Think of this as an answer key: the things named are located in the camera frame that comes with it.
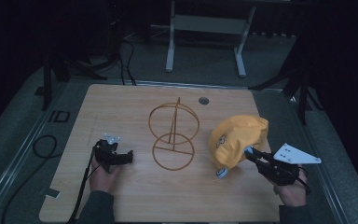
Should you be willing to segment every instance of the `dark background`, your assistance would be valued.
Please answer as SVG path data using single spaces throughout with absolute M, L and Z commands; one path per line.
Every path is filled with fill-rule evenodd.
M 319 3 L 306 24 L 308 14 L 304 18 L 297 15 L 293 21 L 290 14 L 298 11 L 265 5 L 257 10 L 252 32 L 298 36 L 289 64 L 295 66 L 307 55 L 314 68 L 310 85 L 316 89 L 358 173 L 358 1 Z M 117 3 L 120 10 L 111 9 L 119 12 L 114 15 L 118 20 L 138 25 L 147 38 L 148 23 L 169 24 L 169 6 L 169 1 L 163 0 L 127 1 Z M 108 16 L 104 8 L 106 2 L 102 0 L 0 0 L 0 115 L 24 80 L 42 66 L 46 50 L 88 60 L 87 43 L 92 34 L 103 30 L 100 26 Z M 103 53 L 98 46 L 94 48 L 96 53 Z

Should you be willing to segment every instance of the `wooden table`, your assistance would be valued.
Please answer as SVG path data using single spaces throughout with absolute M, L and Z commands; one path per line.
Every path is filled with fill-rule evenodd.
M 150 112 L 159 105 L 189 106 L 200 119 L 192 139 L 193 161 L 179 171 L 161 168 L 153 159 L 156 137 L 150 132 Z M 207 105 L 200 97 L 209 99 Z M 156 133 L 168 133 L 172 108 L 152 118 Z M 278 221 L 279 197 L 253 163 L 241 162 L 218 179 L 211 163 L 208 140 L 211 131 L 232 115 L 258 115 L 253 95 L 246 90 L 177 87 L 92 85 L 79 111 L 50 188 L 61 194 L 46 197 L 40 219 L 66 221 L 75 207 L 77 193 L 91 149 L 104 133 L 120 136 L 118 153 L 134 152 L 132 164 L 120 174 L 114 211 L 117 222 L 244 222 Z M 197 122 L 179 110 L 177 132 L 191 134 Z M 265 151 L 270 151 L 266 144 Z M 177 158 L 159 158 L 172 165 Z M 90 195 L 87 185 L 79 213 Z

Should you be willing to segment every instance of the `gray carpet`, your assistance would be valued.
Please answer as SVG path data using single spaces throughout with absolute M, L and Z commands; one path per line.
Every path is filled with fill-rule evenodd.
M 274 77 L 295 41 L 294 38 L 284 36 L 250 36 L 243 53 L 248 76 L 240 78 L 237 76 L 232 48 L 226 45 L 211 46 L 201 43 L 201 46 L 194 46 L 193 43 L 179 39 L 173 72 L 166 73 L 166 35 L 156 36 L 149 44 L 138 42 L 136 35 L 127 40 L 135 49 L 130 70 L 139 85 L 162 82 L 181 86 L 207 85 L 244 89 Z M 131 46 L 123 44 L 121 52 L 126 62 L 131 55 Z M 73 77 L 69 83 L 53 82 L 54 100 L 48 111 L 40 110 L 43 99 L 34 95 L 36 88 L 42 86 L 42 70 L 39 70 L 24 83 L 0 118 L 0 180 L 6 180 L 6 168 L 19 151 L 23 153 L 19 172 L 9 174 L 16 177 L 13 183 L 8 181 L 4 185 L 6 188 L 2 188 L 0 183 L 0 188 L 3 189 L 0 196 L 0 220 L 17 187 L 43 161 L 32 152 L 32 143 L 36 137 L 44 134 L 56 136 L 58 144 L 55 153 L 62 152 L 87 87 L 97 82 L 121 82 L 118 65 L 98 71 L 102 76 L 108 77 L 107 81 L 92 80 L 75 70 L 71 72 Z M 271 88 L 281 89 L 284 83 L 285 80 Z M 279 91 L 256 91 L 255 101 L 260 115 L 270 122 L 268 140 L 272 149 L 289 143 L 321 157 L 324 161 L 321 165 L 307 166 L 312 188 L 309 205 L 316 223 L 358 223 L 358 176 L 325 113 L 310 104 L 310 110 L 306 113 L 308 126 L 303 126 L 296 116 L 296 103 L 289 101 Z M 68 122 L 49 120 L 53 111 L 70 112 Z M 52 147 L 49 139 L 42 139 L 37 144 L 43 155 L 48 155 Z M 16 195 L 7 210 L 6 223 L 40 222 L 38 212 L 45 197 L 42 195 L 43 189 L 49 186 L 58 161 L 58 158 L 49 160 Z

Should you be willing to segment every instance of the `sleeve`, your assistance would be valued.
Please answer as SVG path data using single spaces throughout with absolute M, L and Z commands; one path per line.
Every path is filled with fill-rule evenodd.
M 92 191 L 76 224 L 115 223 L 113 202 L 114 197 L 111 194 L 98 190 Z
M 313 220 L 306 205 L 299 207 L 279 206 L 279 216 L 281 224 L 312 224 Z

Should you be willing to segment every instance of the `yellow cloth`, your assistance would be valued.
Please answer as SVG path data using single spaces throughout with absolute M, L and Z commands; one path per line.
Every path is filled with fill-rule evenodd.
M 231 169 L 246 160 L 243 150 L 253 146 L 262 150 L 267 140 L 269 122 L 256 116 L 236 115 L 220 122 L 212 131 L 209 148 L 217 169 Z

